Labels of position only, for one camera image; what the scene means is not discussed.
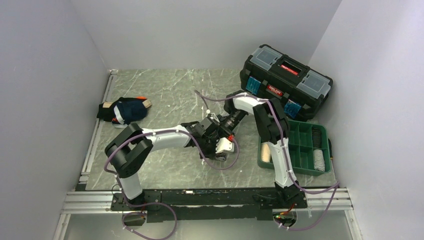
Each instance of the gray wall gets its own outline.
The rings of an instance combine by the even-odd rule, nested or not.
[[[108,73],[69,0],[2,1],[0,16],[1,239],[47,240]]]
[[[241,68],[267,43],[307,63],[341,0],[72,0],[112,69]]]
[[[343,0],[310,66],[364,239],[424,238],[424,2]]]

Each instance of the gray marble surface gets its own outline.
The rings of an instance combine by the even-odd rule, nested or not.
[[[240,69],[137,69],[118,72],[111,101],[119,97],[145,96],[152,102],[141,128],[159,129],[181,123],[201,121],[206,114],[202,100],[194,90],[212,97],[224,98],[240,90]],[[211,112],[225,114],[223,102],[208,102]],[[109,190],[114,176],[103,171],[105,147],[122,129],[105,122],[98,142],[87,190]],[[258,133],[253,116],[246,116],[235,129],[240,156],[228,170],[215,170],[202,164],[197,148],[168,148],[149,154],[139,171],[145,189],[252,188],[273,187],[274,170],[257,164]],[[214,163],[227,166],[234,159]],[[296,174],[303,187],[327,187],[336,182],[333,171],[318,177]]]

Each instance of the robotic hand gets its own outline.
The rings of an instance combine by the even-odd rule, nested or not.
[[[246,115],[254,115],[257,131],[271,150],[277,200],[283,204],[291,204],[299,198],[303,200],[304,193],[294,185],[294,182],[297,183],[296,176],[291,172],[290,155],[287,154],[290,125],[279,100],[273,98],[269,102],[271,104],[267,104],[264,99],[238,91],[227,96],[224,110],[228,116],[225,118],[208,113],[201,122],[187,122],[164,129],[140,128],[132,123],[106,147],[105,153],[110,157],[116,152],[110,158],[110,163],[116,169],[122,190],[129,201],[138,199],[136,202],[143,203],[144,192],[137,172],[150,152],[175,147],[199,147],[206,158],[215,159],[217,154],[234,150],[234,128]],[[269,117],[271,113],[276,116],[279,124]],[[124,142],[140,134],[146,135],[131,141],[135,145],[133,149],[126,145],[117,151]]]

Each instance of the green tray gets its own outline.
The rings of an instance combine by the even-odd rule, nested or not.
[[[290,154],[291,167],[295,174],[320,176],[331,171],[330,147],[327,130],[324,126],[308,122],[289,120],[290,133],[288,137],[288,153]],[[321,130],[321,149],[324,155],[325,171],[314,169],[314,150],[312,145],[312,128]],[[274,169],[274,164],[261,160],[261,143],[259,138],[257,148],[257,165],[261,168]]]

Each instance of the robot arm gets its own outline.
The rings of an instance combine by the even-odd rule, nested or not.
[[[208,115],[201,122],[182,123],[181,125],[165,129],[140,128],[135,123],[126,127],[106,147],[105,153],[108,157],[118,146],[131,137],[152,133],[152,135],[134,140],[131,142],[135,145],[133,149],[125,146],[110,161],[116,169],[127,198],[133,200],[139,196],[143,197],[143,188],[140,185],[137,172],[150,152],[173,147],[194,147],[194,141],[187,134],[181,133],[186,132],[196,139],[204,155],[207,158],[212,158],[217,153],[217,142],[220,143],[222,140],[228,141],[227,139],[231,139],[234,128],[247,114],[254,115],[258,133],[261,139],[267,142],[271,150],[275,168],[275,187],[280,197],[283,201],[287,201],[293,194],[297,194],[298,189],[294,186],[287,172],[287,169],[292,169],[292,167],[290,159],[288,159],[290,166],[287,166],[285,156],[288,158],[290,156],[283,153],[283,151],[288,153],[290,129],[278,99],[271,99],[270,102],[273,112],[283,128],[283,136],[281,136],[275,120],[269,117],[271,110],[266,102],[260,98],[249,97],[242,92],[235,92],[227,97],[232,96],[234,98],[226,100],[224,105],[224,109],[229,115],[221,122],[214,120],[213,117]]]

